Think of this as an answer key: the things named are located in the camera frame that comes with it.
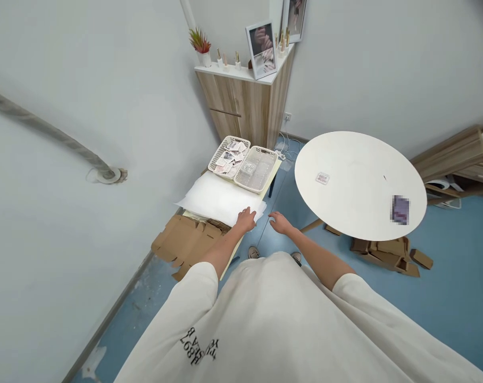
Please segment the smartphone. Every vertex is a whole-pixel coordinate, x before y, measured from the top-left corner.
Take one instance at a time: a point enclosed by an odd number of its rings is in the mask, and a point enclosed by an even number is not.
[[[403,196],[393,196],[390,219],[397,224],[408,224],[410,201]]]

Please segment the sneaker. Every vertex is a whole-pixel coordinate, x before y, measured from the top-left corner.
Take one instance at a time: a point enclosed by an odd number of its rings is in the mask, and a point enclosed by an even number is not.
[[[298,264],[298,266],[302,267],[302,254],[299,252],[294,252],[291,257],[295,260],[295,262]]]
[[[248,248],[248,258],[249,259],[258,259],[259,258],[259,251],[257,247],[251,246]]]

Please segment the picture frame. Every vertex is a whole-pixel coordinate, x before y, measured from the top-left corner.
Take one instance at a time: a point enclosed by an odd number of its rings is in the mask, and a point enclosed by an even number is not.
[[[302,41],[305,26],[305,7],[309,0],[284,0],[282,29],[289,29],[289,43]]]
[[[277,72],[277,55],[273,40],[273,25],[266,20],[245,28],[251,51],[254,78],[259,80]]]

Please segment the white foam sheet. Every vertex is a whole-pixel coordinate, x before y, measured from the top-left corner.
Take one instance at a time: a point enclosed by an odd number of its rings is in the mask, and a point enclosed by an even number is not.
[[[247,206],[256,211],[255,221],[263,216],[267,204],[258,194],[242,189],[212,172],[204,173],[185,198],[177,203],[183,209],[234,226],[238,213]]]

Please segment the round white table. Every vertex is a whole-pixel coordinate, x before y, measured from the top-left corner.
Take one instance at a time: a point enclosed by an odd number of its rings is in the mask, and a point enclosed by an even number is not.
[[[351,237],[392,240],[414,230],[426,212],[417,170],[396,149],[365,134],[336,131],[313,138],[296,159],[295,179],[319,217],[303,231],[323,221]],[[410,202],[408,224],[391,219],[395,195]]]

